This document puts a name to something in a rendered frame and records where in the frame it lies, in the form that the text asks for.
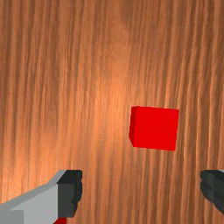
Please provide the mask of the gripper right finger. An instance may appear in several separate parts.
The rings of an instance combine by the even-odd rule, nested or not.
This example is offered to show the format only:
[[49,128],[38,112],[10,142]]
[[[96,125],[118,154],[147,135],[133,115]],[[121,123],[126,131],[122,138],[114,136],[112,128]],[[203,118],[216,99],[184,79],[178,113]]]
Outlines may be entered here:
[[224,214],[224,170],[203,170],[200,178],[203,196]]

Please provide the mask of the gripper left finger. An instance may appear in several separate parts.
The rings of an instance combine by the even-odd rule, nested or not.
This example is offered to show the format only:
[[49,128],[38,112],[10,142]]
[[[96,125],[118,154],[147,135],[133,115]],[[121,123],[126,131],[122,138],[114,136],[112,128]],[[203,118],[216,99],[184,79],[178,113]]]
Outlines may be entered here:
[[73,218],[82,195],[82,171],[60,170],[52,179],[0,205],[0,224],[56,224]]

